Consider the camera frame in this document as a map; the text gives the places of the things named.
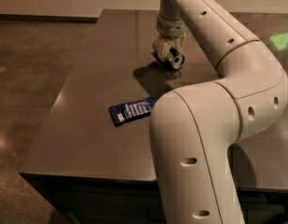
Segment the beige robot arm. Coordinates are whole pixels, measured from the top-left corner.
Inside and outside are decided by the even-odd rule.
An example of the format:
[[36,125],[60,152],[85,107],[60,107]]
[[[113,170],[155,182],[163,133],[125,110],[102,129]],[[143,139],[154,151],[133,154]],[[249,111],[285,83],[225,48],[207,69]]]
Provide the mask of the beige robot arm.
[[267,46],[214,0],[160,0],[157,55],[185,30],[219,78],[160,97],[150,144],[167,224],[245,224],[227,150],[288,104],[288,76]]

